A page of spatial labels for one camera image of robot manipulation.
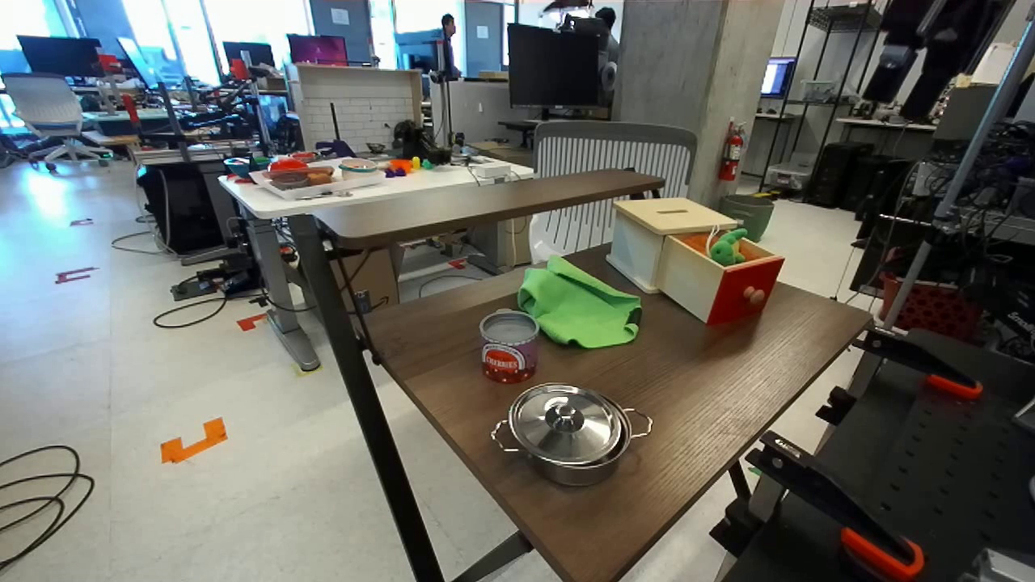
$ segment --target red can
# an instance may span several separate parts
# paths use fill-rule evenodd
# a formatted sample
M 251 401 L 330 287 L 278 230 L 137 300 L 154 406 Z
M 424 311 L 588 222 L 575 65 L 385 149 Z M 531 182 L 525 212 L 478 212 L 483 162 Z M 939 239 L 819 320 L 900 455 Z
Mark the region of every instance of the red can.
M 483 375 L 501 385 L 519 385 L 536 375 L 542 327 L 522 311 L 494 311 L 478 325 Z

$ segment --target red fire extinguisher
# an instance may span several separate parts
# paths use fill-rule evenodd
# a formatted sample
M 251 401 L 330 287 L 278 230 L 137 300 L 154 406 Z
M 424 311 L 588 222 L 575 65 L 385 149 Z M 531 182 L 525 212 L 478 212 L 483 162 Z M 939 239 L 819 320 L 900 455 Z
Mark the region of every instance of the red fire extinguisher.
M 741 160 L 744 160 L 744 126 L 731 121 L 731 126 L 726 131 L 726 149 L 717 166 L 717 188 L 729 193 L 738 192 Z

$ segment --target green towel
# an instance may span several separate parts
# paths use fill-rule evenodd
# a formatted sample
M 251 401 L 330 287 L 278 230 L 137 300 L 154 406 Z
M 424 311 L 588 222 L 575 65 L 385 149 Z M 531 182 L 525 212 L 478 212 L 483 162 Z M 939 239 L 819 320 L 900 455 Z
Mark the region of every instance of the green towel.
M 534 318 L 555 342 L 605 348 L 638 340 L 642 298 L 626 295 L 565 260 L 525 272 L 519 309 Z

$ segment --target box lid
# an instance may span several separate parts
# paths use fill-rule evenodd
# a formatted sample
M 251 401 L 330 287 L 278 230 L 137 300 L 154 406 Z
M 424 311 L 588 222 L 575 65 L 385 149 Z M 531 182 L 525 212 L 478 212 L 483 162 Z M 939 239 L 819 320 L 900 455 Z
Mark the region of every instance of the box lid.
M 654 234 L 710 234 L 710 230 L 731 230 L 741 221 L 715 215 L 686 198 L 665 198 L 665 201 L 614 201 L 619 215 L 632 216 L 635 222 Z

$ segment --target chair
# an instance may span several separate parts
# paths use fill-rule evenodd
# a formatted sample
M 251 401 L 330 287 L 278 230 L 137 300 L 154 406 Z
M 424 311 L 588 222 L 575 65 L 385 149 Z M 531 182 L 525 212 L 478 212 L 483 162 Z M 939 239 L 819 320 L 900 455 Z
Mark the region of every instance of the chair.
M 110 160 L 110 149 L 89 146 L 82 135 L 82 107 L 77 94 L 65 78 L 52 76 L 5 76 L 6 94 L 16 118 L 34 126 L 47 143 L 28 160 L 42 160 L 47 170 L 56 170 L 59 160 Z
M 536 176 L 574 176 L 600 170 L 635 170 L 667 177 L 665 198 L 686 198 L 697 135 L 671 126 L 638 123 L 542 123 Z M 583 204 L 531 216 L 531 260 L 593 249 L 612 243 L 614 204 Z

